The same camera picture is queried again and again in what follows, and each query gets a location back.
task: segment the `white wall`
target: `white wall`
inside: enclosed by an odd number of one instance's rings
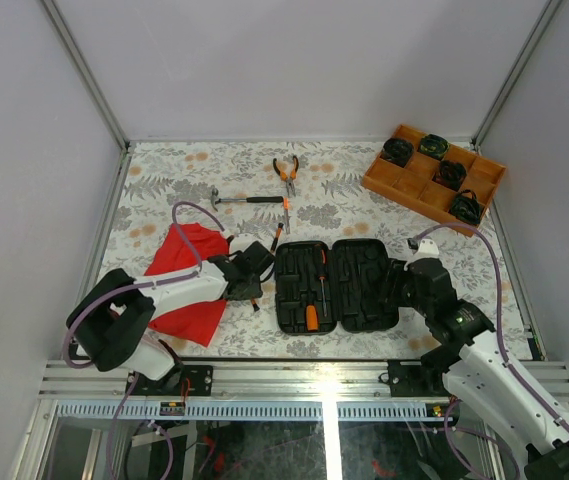
[[[0,479],[59,354],[117,159],[37,2],[0,0]]]
[[[132,139],[470,137],[546,0],[58,0]]]
[[[569,367],[569,1],[482,150],[509,167],[497,199],[549,355]]]

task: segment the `hammer head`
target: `hammer head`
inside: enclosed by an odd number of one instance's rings
[[[219,203],[218,202],[219,198],[220,198],[219,190],[213,187],[213,189],[211,190],[211,207],[213,207],[213,210],[215,210],[216,212],[217,212],[216,205]]]

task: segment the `table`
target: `table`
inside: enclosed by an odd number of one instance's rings
[[[286,195],[272,169],[272,159],[292,154],[300,159],[291,198],[291,233],[280,242],[321,240],[332,245],[343,238],[377,238],[391,257],[406,259],[406,238],[434,222],[360,185],[362,175],[381,149],[381,142],[196,142],[135,145],[114,217],[100,276],[122,267],[142,275],[171,223],[171,206],[188,200],[210,208],[211,187],[220,196]],[[218,218],[229,230],[251,233],[270,245],[281,205],[224,205]],[[184,208],[182,223],[213,222]],[[504,265],[490,212],[481,231],[496,249],[503,287],[503,321],[507,346],[520,359],[530,359],[522,318]],[[448,229],[435,232],[441,260],[458,295],[495,321],[495,276],[488,252],[477,238]],[[408,359],[437,346],[422,317],[400,310],[398,325],[385,332],[351,334],[338,324],[328,335],[289,336],[277,327],[274,282],[263,285],[257,313],[249,302],[229,303],[208,348],[166,338],[183,356],[288,359]]]

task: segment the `perforated metal strip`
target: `perforated metal strip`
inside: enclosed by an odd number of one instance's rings
[[[62,417],[112,418],[117,400],[62,400],[58,412]],[[421,402],[389,406],[388,402],[367,403],[340,402],[338,416],[343,421],[440,421],[428,418],[426,405]],[[184,415],[166,415],[160,402],[130,400],[124,405],[118,418],[123,420],[185,419],[228,421],[319,421],[322,419],[320,402],[189,402]]]

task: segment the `wooden organizer tray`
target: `wooden organizer tray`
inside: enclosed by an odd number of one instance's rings
[[[421,213],[439,223],[459,222],[448,213],[457,192],[473,190],[482,205],[482,219],[493,200],[506,167],[463,148],[451,145],[444,160],[458,162],[466,168],[466,178],[459,190],[451,190],[433,181],[439,161],[418,152],[420,140],[426,133],[407,125],[400,125],[393,137],[413,144],[413,155],[405,167],[399,167],[381,157],[380,152],[362,178],[362,186]],[[468,237],[473,233],[465,228],[454,228]]]

